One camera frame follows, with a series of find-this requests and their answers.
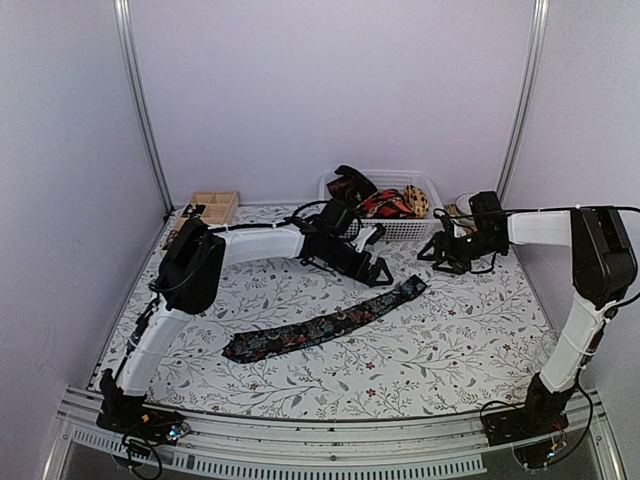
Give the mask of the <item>white plastic basket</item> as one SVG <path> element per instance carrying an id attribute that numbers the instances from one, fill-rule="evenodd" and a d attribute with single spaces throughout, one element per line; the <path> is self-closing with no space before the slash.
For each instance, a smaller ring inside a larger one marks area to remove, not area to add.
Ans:
<path id="1" fill-rule="evenodd" d="M 357 170 L 342 165 L 320 177 L 319 197 L 352 207 L 357 218 L 345 235 L 380 224 L 386 240 L 422 240 L 440 228 L 434 211 L 443 207 L 435 187 L 412 171 Z"/>

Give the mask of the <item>dark floral tie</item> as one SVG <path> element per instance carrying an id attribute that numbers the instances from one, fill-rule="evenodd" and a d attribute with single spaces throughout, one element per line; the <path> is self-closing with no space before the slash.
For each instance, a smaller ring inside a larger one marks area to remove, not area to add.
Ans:
<path id="1" fill-rule="evenodd" d="M 222 356 L 239 364 L 285 355 L 315 347 L 379 320 L 417 299 L 427 284 L 417 275 L 392 290 L 344 310 L 277 328 L 237 333 L 223 348 Z"/>

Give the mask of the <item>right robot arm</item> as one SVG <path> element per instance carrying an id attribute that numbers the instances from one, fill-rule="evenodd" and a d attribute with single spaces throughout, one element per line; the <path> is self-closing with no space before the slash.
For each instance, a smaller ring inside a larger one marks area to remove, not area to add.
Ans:
<path id="1" fill-rule="evenodd" d="M 459 229 L 456 217 L 437 215 L 441 229 L 419 252 L 433 269 L 454 275 L 472 273 L 483 257 L 505 255 L 513 247 L 564 250 L 571 305 L 553 352 L 531 385 L 546 395 L 574 389 L 579 373 L 597 349 L 603 328 L 618 311 L 636 301 L 628 294 L 639 261 L 623 216 L 631 206 L 574 205 L 506 209 L 494 191 L 469 199 L 474 229 Z"/>

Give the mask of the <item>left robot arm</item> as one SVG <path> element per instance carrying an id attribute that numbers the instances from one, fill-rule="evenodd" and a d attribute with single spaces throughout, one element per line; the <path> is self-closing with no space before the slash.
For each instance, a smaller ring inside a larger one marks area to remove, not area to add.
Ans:
<path id="1" fill-rule="evenodd" d="M 337 200 L 321 202 L 308 217 L 295 210 L 275 223 L 209 226 L 185 221 L 150 284 L 151 301 L 138 316 L 117 369 L 104 371 L 99 388 L 114 400 L 111 419 L 128 434 L 148 426 L 143 402 L 151 377 L 177 334 L 216 299 L 224 268 L 271 258 L 295 259 L 374 286 L 391 284 L 385 260 L 367 246 L 386 233 L 380 223 L 366 226 L 355 210 Z"/>

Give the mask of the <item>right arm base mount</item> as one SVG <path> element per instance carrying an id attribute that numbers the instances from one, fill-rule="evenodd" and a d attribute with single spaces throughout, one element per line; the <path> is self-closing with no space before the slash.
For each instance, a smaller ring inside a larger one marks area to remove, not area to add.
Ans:
<path id="1" fill-rule="evenodd" d="M 569 422 L 565 409 L 575 391 L 573 384 L 565 391 L 551 392 L 536 374 L 522 406 L 502 402 L 507 410 L 488 413 L 488 407 L 498 405 L 499 401 L 488 402 L 481 409 L 480 421 L 489 445 L 517 442 L 566 429 Z"/>

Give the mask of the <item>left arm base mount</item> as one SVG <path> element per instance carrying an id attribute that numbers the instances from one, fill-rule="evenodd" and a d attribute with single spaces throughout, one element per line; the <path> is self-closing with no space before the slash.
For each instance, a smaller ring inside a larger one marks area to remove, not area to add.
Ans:
<path id="1" fill-rule="evenodd" d="M 96 419 L 98 427 L 154 444 L 176 444 L 191 433 L 185 417 L 178 412 L 147 407 L 145 395 L 125 395 L 116 385 L 112 369 L 103 372 L 99 387 L 103 400 Z"/>

